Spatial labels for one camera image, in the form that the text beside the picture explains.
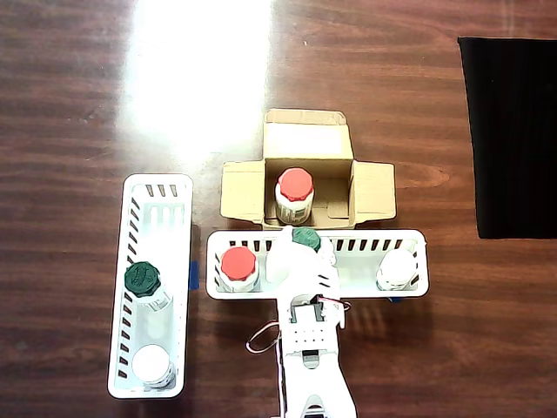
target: cardboard flap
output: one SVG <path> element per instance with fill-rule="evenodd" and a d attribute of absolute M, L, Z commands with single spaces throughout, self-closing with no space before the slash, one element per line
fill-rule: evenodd
<path fill-rule="evenodd" d="M 339 111 L 272 109 L 263 129 L 265 159 L 354 157 L 346 118 Z"/>
<path fill-rule="evenodd" d="M 351 223 L 394 218 L 394 165 L 354 161 L 350 201 Z"/>
<path fill-rule="evenodd" d="M 265 161 L 225 163 L 220 214 L 261 223 L 264 202 Z"/>
<path fill-rule="evenodd" d="M 301 109 L 270 109 L 265 114 L 270 124 L 346 125 L 341 111 L 307 111 Z"/>

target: white plastic basket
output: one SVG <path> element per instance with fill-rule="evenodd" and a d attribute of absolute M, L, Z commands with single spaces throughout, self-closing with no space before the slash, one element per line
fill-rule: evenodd
<path fill-rule="evenodd" d="M 265 257 L 280 231 L 217 231 L 207 243 L 207 293 L 214 299 L 275 299 L 279 284 L 265 279 Z M 414 230 L 321 230 L 317 233 L 331 240 L 339 270 L 343 298 L 407 298 L 423 296 L 429 287 L 426 240 Z M 259 281 L 251 292 L 232 293 L 220 279 L 220 258 L 231 246 L 247 246 L 257 256 Z M 377 288 L 376 273 L 385 254 L 394 248 L 413 253 L 418 275 L 404 290 Z"/>
<path fill-rule="evenodd" d="M 170 398 L 185 384 L 185 337 L 189 289 L 192 183 L 182 174 L 134 174 L 124 182 L 108 390 L 115 398 Z M 172 294 L 153 313 L 124 287 L 133 262 L 149 261 Z M 176 379 L 149 388 L 131 370 L 134 354 L 157 344 L 169 354 Z"/>

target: black fabric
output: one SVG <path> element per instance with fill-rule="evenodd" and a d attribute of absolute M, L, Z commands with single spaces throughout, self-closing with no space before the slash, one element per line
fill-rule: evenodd
<path fill-rule="evenodd" d="M 557 237 L 557 41 L 459 38 L 481 238 Z"/>

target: cardboard box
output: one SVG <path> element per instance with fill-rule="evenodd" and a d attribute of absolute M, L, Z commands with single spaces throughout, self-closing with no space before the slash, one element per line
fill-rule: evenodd
<path fill-rule="evenodd" d="M 396 215 L 394 165 L 354 160 L 345 115 L 271 109 L 265 115 L 263 159 L 225 163 L 222 216 L 280 228 L 274 190 L 289 167 L 313 176 L 312 215 L 304 226 L 351 229 Z"/>

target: red-capped bottle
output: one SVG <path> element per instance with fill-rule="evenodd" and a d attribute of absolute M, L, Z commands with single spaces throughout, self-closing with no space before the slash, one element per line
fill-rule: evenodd
<path fill-rule="evenodd" d="M 275 187 L 278 219 L 287 225 L 308 220 L 313 205 L 313 178 L 303 168 L 289 168 L 278 178 Z"/>
<path fill-rule="evenodd" d="M 231 292 L 251 292 L 258 283 L 258 260 L 247 246 L 233 246 L 226 250 L 220 271 L 222 281 Z"/>

